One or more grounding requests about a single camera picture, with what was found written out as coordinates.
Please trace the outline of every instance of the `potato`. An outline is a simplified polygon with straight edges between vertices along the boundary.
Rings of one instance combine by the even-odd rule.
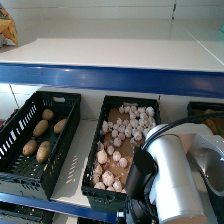
[[[48,129],[48,121],[41,120],[33,130],[33,135],[35,137],[40,137]]]
[[[212,130],[214,135],[218,135],[219,134],[219,132],[218,132],[216,126],[215,126],[214,121],[212,121],[210,119],[207,119],[207,120],[205,120],[205,124]]]
[[[53,119],[53,117],[54,117],[54,112],[50,109],[45,109],[42,113],[43,120],[50,121]]]
[[[65,125],[66,119],[63,119],[61,121],[59,121],[55,126],[54,126],[54,133],[55,134],[59,134],[61,132],[61,130],[63,129],[64,125]]]
[[[211,114],[211,113],[215,113],[214,110],[208,109],[204,112],[204,114]]]
[[[35,140],[30,140],[23,147],[23,155],[30,156],[36,151],[36,149],[37,149],[37,142]]]
[[[37,151],[37,162],[43,163],[47,160],[48,156],[50,155],[51,152],[51,144],[48,141],[44,141],[41,143],[38,151]]]

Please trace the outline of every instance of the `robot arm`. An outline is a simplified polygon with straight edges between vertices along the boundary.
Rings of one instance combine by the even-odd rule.
[[[149,132],[147,138],[153,135],[157,131],[156,129]],[[180,125],[151,142],[147,151],[158,165],[159,171],[153,181],[149,201],[156,205],[159,223],[206,223],[207,218],[187,158],[204,175],[211,190],[217,195],[223,196],[223,178],[221,181],[214,179],[217,178],[217,172],[224,171],[223,149],[224,142],[220,136],[214,136],[207,126],[197,124]],[[144,207],[141,195],[135,194],[134,200],[133,193],[130,193],[130,189],[132,192],[136,191],[133,181],[130,181],[131,170],[126,183],[127,194],[132,198],[129,200],[129,210],[132,210],[134,215],[141,214],[140,223],[150,223],[143,221],[147,220],[147,215],[145,217],[143,215],[147,209]],[[141,186],[140,182],[143,183],[142,186],[146,186],[146,179],[150,179],[149,176],[149,174],[141,175],[135,172],[132,178],[135,177],[136,180],[140,177],[138,186]],[[142,186],[138,188],[139,192],[142,192],[144,188]],[[127,223],[136,222],[129,217]]]

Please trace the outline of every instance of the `blue shelf edge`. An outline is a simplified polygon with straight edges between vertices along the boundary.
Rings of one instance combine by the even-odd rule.
[[[23,206],[29,206],[33,208],[39,208],[39,209],[57,212],[57,213],[63,213],[67,215],[73,215],[73,216],[103,221],[103,222],[117,223],[115,214],[104,213],[104,212],[92,210],[90,208],[65,204],[61,202],[43,201],[39,199],[5,194],[5,193],[0,193],[0,201],[23,205]]]
[[[224,71],[0,63],[0,83],[224,97]]]

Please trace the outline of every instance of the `black crate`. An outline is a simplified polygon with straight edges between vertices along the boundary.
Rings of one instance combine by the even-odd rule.
[[[82,180],[82,194],[87,196],[91,208],[103,212],[116,213],[118,209],[123,209],[126,200],[126,194],[111,192],[106,190],[95,189],[89,185],[90,177],[93,172],[93,163],[97,152],[97,142],[101,139],[100,130],[103,121],[108,121],[110,109],[118,108],[123,103],[137,103],[138,107],[153,107],[155,110],[156,124],[161,124],[160,111],[157,100],[149,100],[142,98],[130,98],[130,97],[117,97],[117,96],[105,96],[103,105],[101,107],[100,117],[98,120],[96,132],[91,146],[91,151],[88,156],[88,162],[85,168],[85,172]]]
[[[205,103],[205,102],[190,102],[187,106],[188,116],[203,114],[204,111],[211,109],[214,111],[224,111],[224,104],[221,103]],[[201,120],[195,121],[196,124],[203,123]]]
[[[48,200],[54,190],[61,167],[70,148],[80,121],[80,94],[36,92],[0,131],[0,191]],[[34,139],[33,129],[42,119],[44,109],[51,109],[55,116],[49,121],[48,130],[35,138],[38,146],[49,141],[52,146],[48,160],[41,164],[36,153],[26,157],[24,145]],[[53,127],[67,118],[60,134]]]
[[[0,202],[0,217],[16,224],[51,224],[54,212]]]
[[[207,109],[212,109],[214,111],[224,111],[224,104],[221,103],[206,103],[206,102],[190,102],[188,104],[187,110],[188,110],[188,116],[193,116],[196,114],[203,114],[204,111]],[[223,124],[223,118],[215,118],[214,122],[221,125],[222,128],[224,126]],[[202,120],[195,121],[196,124],[203,123]],[[217,217],[217,222],[219,224],[224,224],[224,197],[220,197],[216,195],[208,186],[207,182],[205,181],[205,178],[203,175],[201,175],[205,186],[208,191],[209,199],[211,202],[211,205],[213,207],[214,213]]]
[[[77,224],[109,224],[108,222],[102,222],[102,221],[97,221],[97,220],[92,220],[92,219],[84,219],[79,217],[77,220]]]

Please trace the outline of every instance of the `plastic bag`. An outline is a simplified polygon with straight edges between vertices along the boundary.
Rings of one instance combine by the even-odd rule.
[[[0,48],[3,45],[17,45],[17,31],[14,20],[0,3]]]

